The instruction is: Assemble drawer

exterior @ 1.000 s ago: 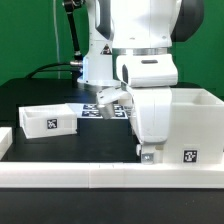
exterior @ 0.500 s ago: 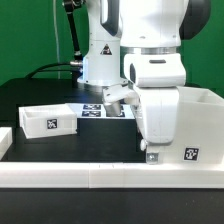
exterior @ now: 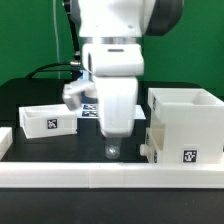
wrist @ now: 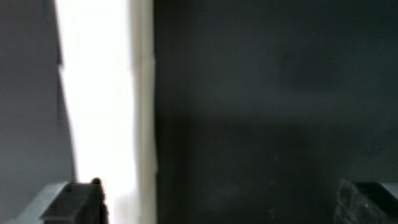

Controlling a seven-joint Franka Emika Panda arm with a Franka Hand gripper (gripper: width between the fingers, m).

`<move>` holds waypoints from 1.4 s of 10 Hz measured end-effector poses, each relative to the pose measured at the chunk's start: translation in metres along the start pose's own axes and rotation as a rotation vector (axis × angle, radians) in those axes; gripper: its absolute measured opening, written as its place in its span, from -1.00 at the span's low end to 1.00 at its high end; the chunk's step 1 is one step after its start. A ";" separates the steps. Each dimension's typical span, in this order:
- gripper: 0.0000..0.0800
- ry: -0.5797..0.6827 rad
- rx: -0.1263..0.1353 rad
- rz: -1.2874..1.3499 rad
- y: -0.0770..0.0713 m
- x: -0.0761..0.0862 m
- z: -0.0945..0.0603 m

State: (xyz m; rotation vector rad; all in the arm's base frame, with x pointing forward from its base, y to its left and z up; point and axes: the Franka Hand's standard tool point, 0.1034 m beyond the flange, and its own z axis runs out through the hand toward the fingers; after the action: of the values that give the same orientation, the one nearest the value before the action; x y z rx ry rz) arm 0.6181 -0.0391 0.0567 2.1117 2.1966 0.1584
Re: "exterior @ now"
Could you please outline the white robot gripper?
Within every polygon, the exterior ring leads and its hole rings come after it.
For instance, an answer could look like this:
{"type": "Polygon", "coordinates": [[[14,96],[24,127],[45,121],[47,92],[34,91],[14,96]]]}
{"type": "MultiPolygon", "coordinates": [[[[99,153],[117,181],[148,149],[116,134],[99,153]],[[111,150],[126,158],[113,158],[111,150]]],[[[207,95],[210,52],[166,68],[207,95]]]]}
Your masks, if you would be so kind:
{"type": "Polygon", "coordinates": [[[105,139],[105,156],[120,157],[121,138],[129,137],[134,127],[138,81],[135,77],[95,77],[98,117],[105,139]]]}

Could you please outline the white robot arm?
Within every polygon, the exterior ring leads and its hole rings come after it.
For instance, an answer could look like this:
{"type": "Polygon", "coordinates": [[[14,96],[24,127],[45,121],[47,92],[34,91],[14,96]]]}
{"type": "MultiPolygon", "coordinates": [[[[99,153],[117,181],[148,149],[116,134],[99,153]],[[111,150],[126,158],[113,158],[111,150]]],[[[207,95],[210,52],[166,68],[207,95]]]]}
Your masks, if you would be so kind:
{"type": "Polygon", "coordinates": [[[138,39],[162,36],[180,20],[184,0],[70,0],[69,17],[80,27],[82,66],[87,80],[64,86],[63,100],[74,110],[81,94],[98,100],[98,119],[105,136],[105,156],[120,157],[123,138],[132,134],[144,74],[138,39]]]}

